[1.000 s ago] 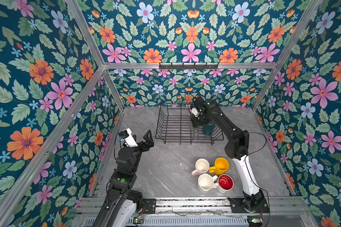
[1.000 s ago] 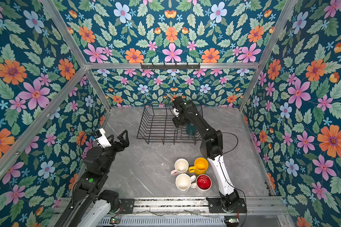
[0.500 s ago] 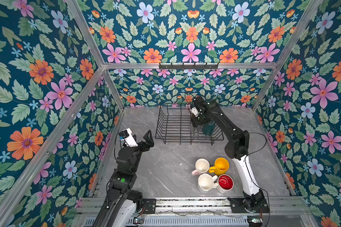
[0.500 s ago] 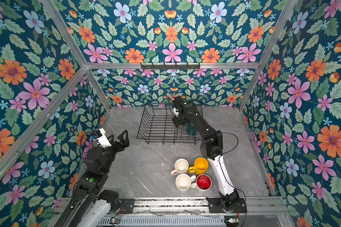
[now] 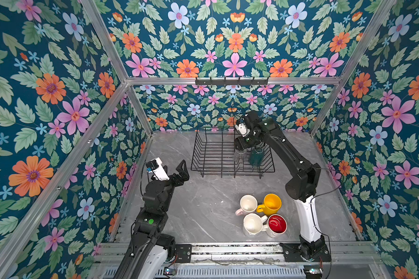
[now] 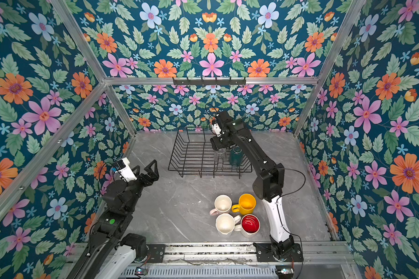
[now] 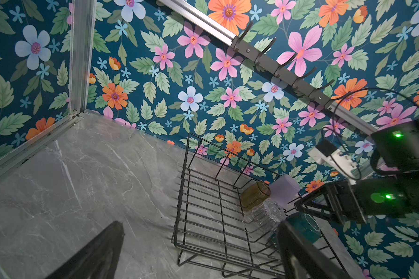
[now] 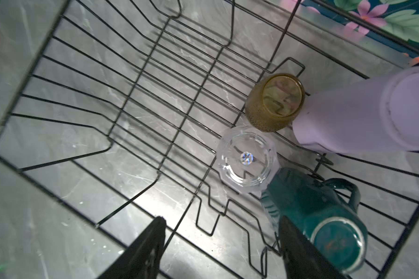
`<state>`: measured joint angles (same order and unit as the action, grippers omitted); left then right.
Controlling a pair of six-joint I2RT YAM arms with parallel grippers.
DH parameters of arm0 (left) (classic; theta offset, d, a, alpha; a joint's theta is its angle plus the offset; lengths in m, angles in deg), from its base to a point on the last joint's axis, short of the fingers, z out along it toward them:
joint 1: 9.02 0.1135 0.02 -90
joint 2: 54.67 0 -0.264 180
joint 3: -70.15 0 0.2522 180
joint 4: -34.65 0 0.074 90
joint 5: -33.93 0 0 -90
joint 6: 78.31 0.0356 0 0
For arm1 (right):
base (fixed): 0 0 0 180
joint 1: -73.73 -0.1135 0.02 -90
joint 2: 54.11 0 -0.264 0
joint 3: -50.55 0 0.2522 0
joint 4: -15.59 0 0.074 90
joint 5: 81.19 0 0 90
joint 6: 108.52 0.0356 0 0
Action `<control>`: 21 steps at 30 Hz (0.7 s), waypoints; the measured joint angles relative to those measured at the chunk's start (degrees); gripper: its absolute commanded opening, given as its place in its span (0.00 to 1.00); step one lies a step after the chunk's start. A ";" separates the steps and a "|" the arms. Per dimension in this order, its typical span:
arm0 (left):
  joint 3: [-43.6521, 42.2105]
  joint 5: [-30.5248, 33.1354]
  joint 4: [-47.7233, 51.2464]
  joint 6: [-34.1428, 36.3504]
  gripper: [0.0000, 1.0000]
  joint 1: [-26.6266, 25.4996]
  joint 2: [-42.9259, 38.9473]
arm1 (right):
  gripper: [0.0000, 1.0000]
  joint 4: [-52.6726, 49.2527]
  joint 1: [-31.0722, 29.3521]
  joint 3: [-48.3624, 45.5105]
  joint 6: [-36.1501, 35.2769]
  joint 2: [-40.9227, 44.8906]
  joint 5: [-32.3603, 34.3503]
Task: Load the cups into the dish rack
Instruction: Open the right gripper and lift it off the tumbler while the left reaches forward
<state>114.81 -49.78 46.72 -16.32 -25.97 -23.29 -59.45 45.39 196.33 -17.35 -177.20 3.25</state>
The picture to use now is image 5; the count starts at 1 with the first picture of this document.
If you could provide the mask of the clear glass cup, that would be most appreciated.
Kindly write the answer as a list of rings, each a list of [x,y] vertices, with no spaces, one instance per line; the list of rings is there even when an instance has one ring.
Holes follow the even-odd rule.
[[[235,150],[233,160],[236,165],[245,164],[245,161],[247,161],[247,150]]]

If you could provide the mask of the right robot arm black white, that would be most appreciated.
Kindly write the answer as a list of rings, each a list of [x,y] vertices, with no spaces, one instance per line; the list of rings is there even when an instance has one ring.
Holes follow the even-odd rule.
[[[286,183],[285,189],[297,207],[300,222],[298,252],[302,259],[310,261],[328,255],[328,244],[320,230],[315,207],[321,166],[306,159],[271,118],[263,120],[256,111],[249,111],[233,123],[239,133],[234,141],[237,151],[265,144],[278,155],[290,172],[292,178]]]

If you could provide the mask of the green mug cream inside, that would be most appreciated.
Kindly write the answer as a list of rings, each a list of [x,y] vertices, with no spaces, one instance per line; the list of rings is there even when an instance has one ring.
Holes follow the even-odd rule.
[[[261,146],[255,146],[252,148],[249,157],[249,164],[253,167],[260,167],[264,159],[264,148]]]

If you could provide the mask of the black wire dish rack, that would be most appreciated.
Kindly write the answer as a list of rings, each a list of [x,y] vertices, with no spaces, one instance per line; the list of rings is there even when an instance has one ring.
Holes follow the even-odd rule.
[[[239,133],[233,130],[213,130],[211,128],[197,130],[194,140],[191,170],[199,172],[201,176],[219,177],[263,177],[266,173],[274,173],[275,165],[269,146],[264,148],[264,159],[260,167],[249,164],[252,148],[247,149],[245,164],[236,165],[233,157],[235,152],[235,138]]]

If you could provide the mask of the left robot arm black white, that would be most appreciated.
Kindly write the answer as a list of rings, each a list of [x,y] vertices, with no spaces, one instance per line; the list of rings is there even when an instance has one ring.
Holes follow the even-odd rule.
[[[175,188],[190,179],[186,161],[182,160],[173,174],[168,174],[160,158],[145,166],[149,182],[143,195],[144,206],[131,225],[130,243],[114,275],[116,279],[153,279],[161,266],[176,255],[175,237],[162,231]]]

